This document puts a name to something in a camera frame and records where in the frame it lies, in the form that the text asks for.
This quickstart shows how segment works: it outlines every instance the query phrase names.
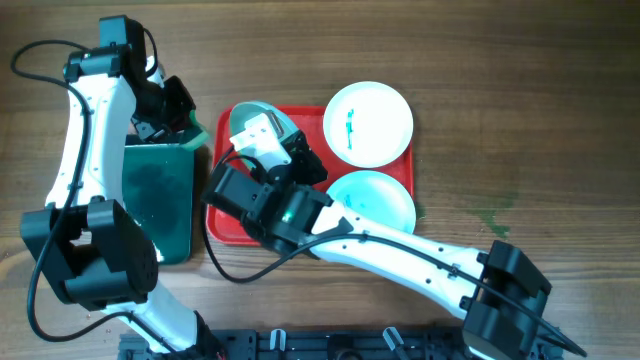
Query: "white plate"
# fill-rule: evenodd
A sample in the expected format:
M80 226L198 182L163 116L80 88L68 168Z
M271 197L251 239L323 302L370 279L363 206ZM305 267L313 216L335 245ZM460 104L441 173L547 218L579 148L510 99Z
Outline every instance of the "white plate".
M331 99L323 128L329 147L340 159L375 168L402 155L413 135L413 116L393 88L364 81L345 87Z
M407 189L387 174L362 170L336 180L327 194L360 215L392 228L413 233L416 207Z

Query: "wire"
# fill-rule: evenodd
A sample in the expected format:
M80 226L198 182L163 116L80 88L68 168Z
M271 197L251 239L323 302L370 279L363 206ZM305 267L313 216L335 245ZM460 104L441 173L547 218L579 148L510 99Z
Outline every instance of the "wire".
M65 200L64 205L60 209L60 213L58 214L58 217L55 223L53 224L53 228L49 233L49 237L44 242L42 251L40 252L40 255L38 255L35 268L33 269L33 273L31 274L31 281L29 283L29 290L27 293L27 318L29 320L29 325L31 326L31 329L33 330L33 332L43 340L46 340L49 342L65 342L65 341L75 340L89 333L90 331L94 330L95 328L99 327L100 325L106 323L107 321L113 318L126 317L130 322L133 322L136 325L138 325L143 331L149 334L149 336L151 336L154 340L156 340L158 343L164 346L167 350L169 350L169 352L176 355L177 352L175 351L175 349L173 349L162 337L160 337L158 334L153 332L146 324L144 324L140 319L138 319L133 313L129 313L129 312L115 312L115 313L106 315L105 317L101 318L100 320L97 320L96 322L85 327L84 329L81 329L73 334L63 335L63 336L47 334L44 330L42 330L42 328L40 327L40 324L38 324L38 320L36 318L36 309L35 309L35 299L36 299L36 291L38 288L38 280L40 278L40 274L42 273L42 268L47 259L47 256L49 255L49 252L51 250L51 245L55 240L57 240L57 237L59 237L62 233L64 233L63 231L61 231L61 229L63 229L66 215L69 212L69 209L71 208L71 204L73 203L73 200L75 199L78 189L80 187L79 186L80 176L82 174L82 169L83 169L85 157L87 154L87 146L89 143L89 127L90 127L90 116L91 116L87 101L84 99L84 97L82 96L82 94L80 94L78 90L76 90L74 87L72 87L68 83L49 77L49 76L28 73L17 68L16 64L18 62L18 58L20 58L22 54L24 54L29 49L33 49L41 45L68 45L83 51L88 50L88 48L71 41L41 40L41 41L36 41L36 42L25 45L24 47L16 51L13 57L11 58L11 65L10 65L11 71L13 71L13 73L15 73L16 75L27 78L27 79L44 81L54 85L58 85L68 90L69 92L71 92L78 99L78 102L80 102L80 106L82 107L82 117L83 117L82 137L80 140L78 157L76 160L75 168L73 170L71 184L69 186L69 194L67 195L67 199Z
M158 48L156 47L156 42L153 40L153 35L151 35L151 31L149 31L149 29L147 28L143 28L142 30L144 31L145 34L147 34L147 36L149 37L149 40L151 41L151 45L153 46L153 65L151 66L151 69L149 69L149 71L145 72L145 76L149 77L153 75L153 73L155 73L156 70L158 69Z
M500 293L499 291L493 289L491 286L485 284L483 281L478 280L477 278L465 273L464 271L459 270L458 268L449 265L431 255L425 254L423 252L420 252L414 248L411 248L409 246L406 246L404 244L389 240L389 239L385 239L385 238L381 238L381 237L377 237L377 236L372 236L372 235L365 235L365 234L343 234L343 235L333 235L333 236L327 236L324 238L320 238L311 242L308 242L302 246L300 246L298 249L296 249L295 251L293 251L292 253L285 255L283 257L281 257L280 259L278 259L276 262L274 262L273 264L267 266L266 268L264 268L263 270L248 276L248 277L244 277L244 278L238 278L238 277L234 277L229 275L226 271L224 271L224 269L220 266L220 264L218 263L217 259L215 258L215 255L213 254L213 251L211 250L211 245L209 244L208 238L207 238L207 232L206 232L206 228L204 227L204 222L203 223L203 236L204 236L204 241L205 241L205 247L207 248L207 252L209 253L209 256L211 257L211 261L213 262L214 266L216 267L216 269L220 272L220 274L227 280L232 281L234 283L237 284L244 284L244 283L249 283L255 280L260 279L261 277L267 275L268 273L272 272L273 270L277 269L278 267L280 267L282 264L284 264L285 262L293 259L295 256L324 243L328 243L328 242L332 242L332 241L337 241L337 240L347 240L347 239L353 239L353 240L360 240L360 241L372 241L372 242L376 242L376 243L380 243L380 244L384 244L384 245L388 245L391 247L394 247L396 249L405 251L410 253L411 255L417 256L423 260L426 260L430 263L432 263L433 265L437 266L438 268L445 270L447 272L449 272L450 274L453 274L455 276L459 276L464 280L467 280L469 282L471 282L472 284L474 284L477 287L482 288L484 291L487 291L489 293L491 293L492 295L500 298L500 300L504 301L505 303L509 304L510 306L516 308L518 311L521 311L522 313L524 313L525 315L527 315L529 318L531 318L534 322L536 322L537 324L539 324L540 326L544 327L547 331L549 331L551 334L553 334L554 336L556 336L558 339L560 339L560 341L563 344L558 344L560 347L564 348L567 351L570 351L574 354L578 354L581 355L583 357L587 356L587 353L580 347L578 346L575 342L573 342L571 339L569 339L566 335L564 335L563 333L561 333L558 329L556 329L555 327L553 327L551 324L549 324L546 320L544 320L543 318L541 318L540 316L538 316L538 314L534 313L533 311L531 311L530 309L518 304L517 302L513 301L511 298L509 298L508 296Z

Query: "black metal base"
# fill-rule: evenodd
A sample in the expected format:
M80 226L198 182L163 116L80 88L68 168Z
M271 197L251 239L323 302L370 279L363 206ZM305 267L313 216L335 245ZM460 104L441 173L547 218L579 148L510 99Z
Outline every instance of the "black metal base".
M288 332L283 352L270 350L271 333L268 332L215 330L213 335L225 347L226 360L397 359L384 341L382 329L380 331ZM472 359L465 351L460 328L432 327L425 331L401 331L400 335L409 359ZM344 348L340 347L340 344L350 344L350 346ZM147 342L138 335L122 335L119 350L119 360L163 358L162 355L151 353Z

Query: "wooden table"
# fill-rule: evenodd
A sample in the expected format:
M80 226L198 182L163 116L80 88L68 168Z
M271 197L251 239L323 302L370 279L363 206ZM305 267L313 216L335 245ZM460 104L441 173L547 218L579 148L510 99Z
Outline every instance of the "wooden table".
M24 211L53 184L67 128L64 91L8 70L20 46L61 38L96 46L98 19L126 13L153 32L211 131L226 107L262 99L325 105L376 80L415 116L416 233L488 249L521 247L554 285L545 317L592 359L640 357L640 8L622 2L6 0L0 8L0 358L112 359L113 322L70 343L44 343L25 317L34 261ZM25 69L60 74L70 49ZM255 284L221 279L200 240L161 280L213 328L383 327L446 320L416 293L364 271L296 259ZM276 257L216 245L250 274ZM94 321L46 281L38 316L54 334Z

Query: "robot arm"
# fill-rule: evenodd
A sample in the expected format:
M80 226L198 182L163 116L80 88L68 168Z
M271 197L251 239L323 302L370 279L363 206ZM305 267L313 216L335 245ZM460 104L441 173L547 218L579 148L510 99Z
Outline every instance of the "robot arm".
M177 77L164 81L160 66L152 74L145 72L139 23L126 16L111 17L101 19L100 28L102 47L72 53L64 69L65 79L89 105L89 127L84 128L80 100L69 92L71 111L60 170L46 208L23 215L22 238L38 258L45 241L54 237L42 272L63 303L106 314L132 314L142 325L121 319L145 337L154 352L191 351L216 358L222 352L220 344L202 318L158 282L153 243L124 210L122 200L129 122L143 140L162 141L191 126L189 113L195 105ZM52 234L51 226L70 194L83 131L88 144L80 186L62 234ZM83 232L91 233L91 243L71 244Z
M425 295L464 320L465 343L484 359L527 358L539 338L556 330L541 320L551 284L519 249L496 241L487 254L371 221L309 186L324 178L306 175L324 169L299 131L290 135L296 141L281 138L276 149L278 127L265 114L245 127L232 138L234 145L238 137L249 142L242 143L241 155L281 162L254 168L250 178L222 159L203 200L238 219L263 247L284 256L308 249L311 256L371 271ZM275 156L284 152L296 159Z
M21 235L34 258L53 238L42 272L63 303L132 314L143 326L130 326L154 352L222 359L220 342L197 312L158 283L153 244L122 203L128 122L143 140L158 142L187 128L195 106L178 78L161 81L157 73L145 72L139 23L120 16L101 19L100 25L101 47L72 53L65 67L65 79L91 109L80 189L64 230L52 234L51 225L70 193L84 120L78 99L70 96L60 171L46 208L24 214ZM481 358L523 359L535 341L549 336L534 318L542 315L551 285L519 249L496 242L487 254L437 243L334 202L310 186L326 179L326 170L304 134L290 131L291 124L278 124L283 119L274 116L265 113L248 122L232 139L243 159L253 164L253 178L222 162L211 174L206 202L240 220L265 248L285 256L306 249L310 256L372 271L434 300L464 320L464 340ZM91 243L74 246L71 240L87 230Z

